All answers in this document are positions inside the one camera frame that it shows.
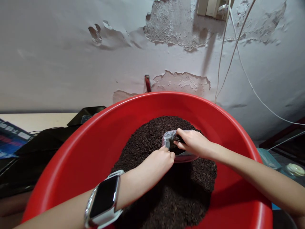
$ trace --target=right arm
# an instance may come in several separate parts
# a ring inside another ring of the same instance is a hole
[[[184,132],[178,129],[177,134],[185,141],[185,144],[175,142],[179,148],[230,167],[270,201],[287,211],[298,228],[305,229],[303,186],[259,162],[210,142],[197,131]]]

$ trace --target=white wall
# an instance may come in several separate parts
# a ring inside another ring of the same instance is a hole
[[[198,17],[195,0],[153,3],[1,1],[0,112],[109,106],[145,92],[145,74],[152,83],[155,77],[163,79],[153,86],[155,91],[183,90],[213,101],[224,23]],[[234,2],[238,32],[250,3]],[[151,10],[145,31],[149,40],[143,27]],[[296,121],[305,111],[305,2],[257,0],[248,20],[239,47],[253,86],[274,112]],[[101,27],[101,44],[94,43],[88,30],[97,30],[94,24]],[[187,51],[190,37],[198,48]],[[230,21],[225,40],[221,83],[235,45]],[[237,54],[217,102],[255,140],[286,126],[255,97]]]

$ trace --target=potting soil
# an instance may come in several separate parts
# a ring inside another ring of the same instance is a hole
[[[128,140],[112,172],[127,172],[140,165],[161,147],[163,134],[177,128],[197,130],[177,116],[159,117],[142,125]],[[210,160],[175,163],[154,188],[123,211],[115,222],[116,228],[198,225],[208,210],[216,176],[216,164]]]

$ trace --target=wall switch plate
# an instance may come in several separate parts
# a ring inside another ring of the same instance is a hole
[[[207,16],[217,20],[225,21],[227,19],[227,14],[218,14],[218,8],[227,3],[227,0],[198,0],[197,14],[200,16]]]

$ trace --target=watch face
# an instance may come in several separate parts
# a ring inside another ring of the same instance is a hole
[[[90,218],[94,218],[113,207],[118,183],[119,176],[114,176],[99,184],[90,211]]]

